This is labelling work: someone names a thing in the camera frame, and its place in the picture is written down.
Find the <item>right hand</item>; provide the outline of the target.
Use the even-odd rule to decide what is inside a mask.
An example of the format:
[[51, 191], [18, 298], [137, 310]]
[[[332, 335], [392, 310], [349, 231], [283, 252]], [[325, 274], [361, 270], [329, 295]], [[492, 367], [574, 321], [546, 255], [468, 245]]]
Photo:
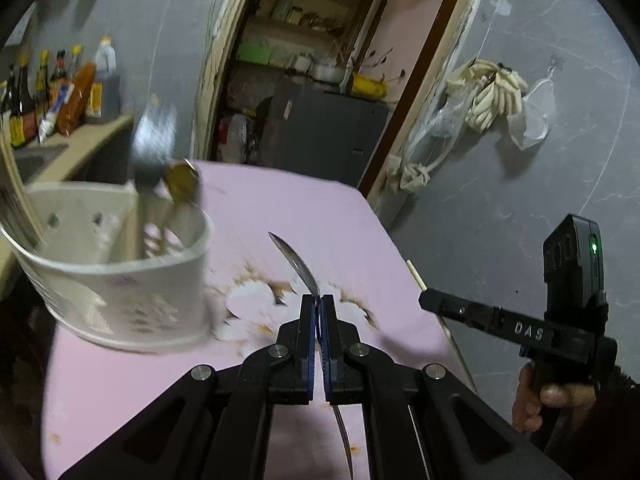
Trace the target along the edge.
[[570, 428], [577, 429], [596, 403], [593, 386], [544, 385], [534, 386], [534, 367], [527, 363], [520, 371], [518, 388], [512, 406], [512, 426], [521, 434], [536, 432], [544, 423], [543, 408], [570, 410]]

